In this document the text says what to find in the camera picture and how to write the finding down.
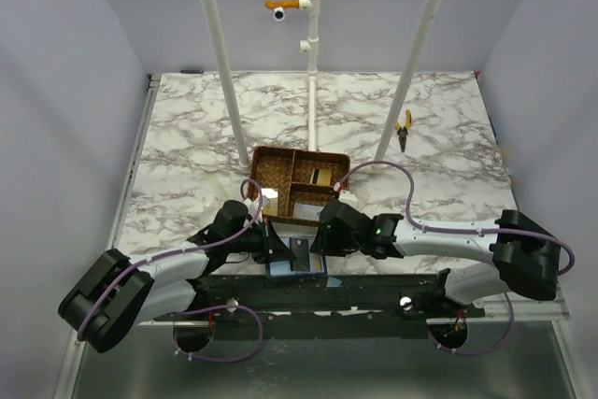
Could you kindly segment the gold credit card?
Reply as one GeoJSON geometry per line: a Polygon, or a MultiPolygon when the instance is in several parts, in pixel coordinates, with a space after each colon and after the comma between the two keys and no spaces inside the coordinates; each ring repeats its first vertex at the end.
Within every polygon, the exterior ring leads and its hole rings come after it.
{"type": "Polygon", "coordinates": [[[313,185],[330,186],[333,171],[329,167],[315,167],[312,169],[309,182],[313,185]]]}

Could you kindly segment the black VIP credit card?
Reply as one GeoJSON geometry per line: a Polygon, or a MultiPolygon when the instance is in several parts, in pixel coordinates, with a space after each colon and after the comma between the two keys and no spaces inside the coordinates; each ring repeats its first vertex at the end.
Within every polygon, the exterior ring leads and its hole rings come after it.
{"type": "Polygon", "coordinates": [[[292,237],[290,239],[290,249],[294,255],[294,260],[291,261],[292,271],[293,272],[309,272],[310,271],[309,240],[306,238],[292,237]]]}

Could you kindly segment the blue leather card holder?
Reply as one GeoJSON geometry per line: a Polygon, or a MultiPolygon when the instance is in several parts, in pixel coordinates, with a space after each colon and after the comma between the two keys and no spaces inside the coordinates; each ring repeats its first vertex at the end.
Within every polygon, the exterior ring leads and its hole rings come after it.
{"type": "Polygon", "coordinates": [[[266,265],[266,276],[275,280],[325,277],[325,257],[310,251],[314,236],[282,237],[282,243],[296,256],[294,261],[277,261],[266,265]]]}

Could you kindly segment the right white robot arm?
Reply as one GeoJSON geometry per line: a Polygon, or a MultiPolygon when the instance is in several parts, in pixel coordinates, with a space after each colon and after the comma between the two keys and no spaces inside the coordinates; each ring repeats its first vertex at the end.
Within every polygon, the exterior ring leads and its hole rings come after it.
{"type": "Polygon", "coordinates": [[[330,257],[360,252],[379,260],[431,255],[471,261],[440,274],[440,287],[431,291],[431,308],[443,317],[479,298],[507,292],[554,300],[561,252],[552,235],[540,233],[515,210],[503,211],[497,221],[425,224],[401,214],[368,217],[338,200],[320,213],[310,250],[330,257]]]}

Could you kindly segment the white diamond credit card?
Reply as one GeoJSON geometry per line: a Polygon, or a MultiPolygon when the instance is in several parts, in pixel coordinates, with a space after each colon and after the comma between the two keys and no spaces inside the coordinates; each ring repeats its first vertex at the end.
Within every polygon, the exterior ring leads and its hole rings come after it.
{"type": "Polygon", "coordinates": [[[293,216],[300,220],[318,221],[322,210],[323,206],[296,203],[293,207],[293,216]]]}

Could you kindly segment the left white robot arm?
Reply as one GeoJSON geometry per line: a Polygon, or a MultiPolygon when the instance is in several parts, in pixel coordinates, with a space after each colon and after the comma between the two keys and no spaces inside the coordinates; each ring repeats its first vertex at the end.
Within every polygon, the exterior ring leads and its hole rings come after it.
{"type": "Polygon", "coordinates": [[[64,297],[58,315],[79,340],[107,352],[141,321],[178,312],[200,318],[207,298],[192,281],[216,271],[232,253],[245,252],[257,264],[296,259],[250,200],[226,201],[191,243],[136,259],[105,251],[64,297]]]}

